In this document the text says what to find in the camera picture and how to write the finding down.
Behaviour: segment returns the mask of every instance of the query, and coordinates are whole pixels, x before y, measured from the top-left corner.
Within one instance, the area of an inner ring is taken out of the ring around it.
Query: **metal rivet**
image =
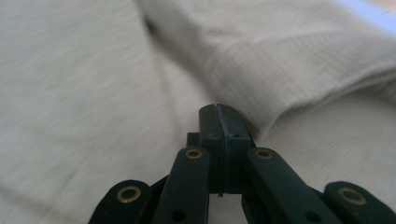
[[[256,151],[256,156],[263,160],[271,160],[272,154],[268,150],[259,149]]]
[[[364,205],[367,204],[366,199],[361,195],[359,192],[357,192],[354,189],[349,189],[349,188],[341,188],[338,190],[338,193],[341,195],[341,197],[349,202],[353,203],[356,205]]]
[[[198,149],[190,149],[186,152],[186,156],[189,159],[198,159],[202,157],[202,151]]]
[[[127,193],[128,191],[132,192],[131,196],[125,196],[125,193]],[[120,203],[131,203],[138,199],[141,193],[142,192],[140,191],[140,188],[136,186],[128,186],[120,189],[119,193],[117,194],[117,199],[120,201]]]

